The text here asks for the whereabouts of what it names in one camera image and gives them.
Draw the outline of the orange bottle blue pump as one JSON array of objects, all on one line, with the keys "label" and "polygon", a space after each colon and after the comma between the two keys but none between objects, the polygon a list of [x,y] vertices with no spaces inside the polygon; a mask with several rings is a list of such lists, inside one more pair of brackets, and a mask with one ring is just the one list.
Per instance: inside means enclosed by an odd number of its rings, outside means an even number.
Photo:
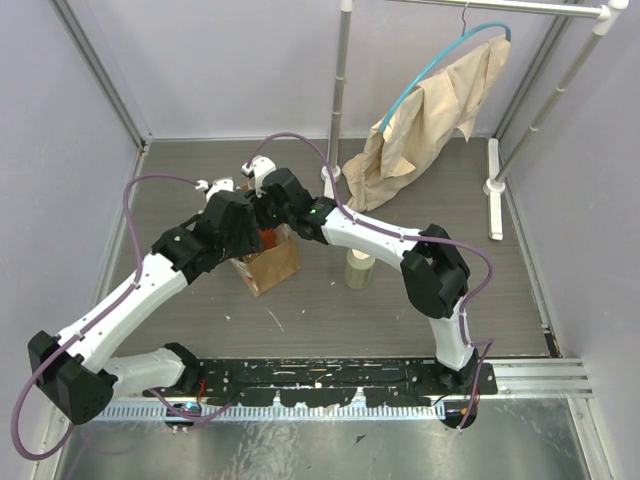
[{"label": "orange bottle blue pump", "polygon": [[273,249],[280,243],[279,233],[277,229],[261,229],[259,231],[259,234],[264,250]]}]

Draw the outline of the watermelon print canvas bag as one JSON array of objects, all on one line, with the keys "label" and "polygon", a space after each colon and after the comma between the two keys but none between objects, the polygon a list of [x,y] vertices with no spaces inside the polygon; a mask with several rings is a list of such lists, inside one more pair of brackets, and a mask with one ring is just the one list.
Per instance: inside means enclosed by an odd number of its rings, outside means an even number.
[{"label": "watermelon print canvas bag", "polygon": [[277,247],[253,253],[231,263],[251,293],[258,297],[300,270],[295,236],[287,225],[276,227],[280,243]]}]

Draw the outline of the olive green lotion bottle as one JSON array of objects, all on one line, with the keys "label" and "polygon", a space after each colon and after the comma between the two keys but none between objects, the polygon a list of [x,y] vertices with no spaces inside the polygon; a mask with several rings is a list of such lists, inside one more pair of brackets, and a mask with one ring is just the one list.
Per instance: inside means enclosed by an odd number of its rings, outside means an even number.
[{"label": "olive green lotion bottle", "polygon": [[372,278],[376,259],[356,249],[348,249],[346,254],[344,281],[354,290],[366,288]]}]

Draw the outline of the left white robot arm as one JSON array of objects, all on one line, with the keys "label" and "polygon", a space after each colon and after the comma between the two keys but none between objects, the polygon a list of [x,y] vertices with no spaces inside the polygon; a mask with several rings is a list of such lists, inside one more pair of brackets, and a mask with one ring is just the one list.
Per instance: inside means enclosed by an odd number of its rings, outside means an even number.
[{"label": "left white robot arm", "polygon": [[231,258],[261,249],[252,203],[240,191],[210,196],[204,211],[162,234],[125,282],[92,311],[52,336],[38,332],[27,349],[39,390],[74,425],[100,414],[112,399],[152,388],[196,392],[199,359],[178,343],[126,358],[119,345],[157,308]]}]

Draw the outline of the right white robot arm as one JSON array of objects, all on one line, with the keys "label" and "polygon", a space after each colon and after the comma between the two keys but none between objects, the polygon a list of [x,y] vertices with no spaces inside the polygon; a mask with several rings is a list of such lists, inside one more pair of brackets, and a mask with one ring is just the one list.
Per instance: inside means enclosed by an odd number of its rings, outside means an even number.
[{"label": "right white robot arm", "polygon": [[460,315],[470,270],[443,228],[405,229],[358,216],[334,199],[311,196],[287,168],[263,176],[246,197],[262,228],[286,225],[305,240],[357,250],[398,270],[409,302],[429,320],[440,385],[459,394],[473,383],[478,354]]}]

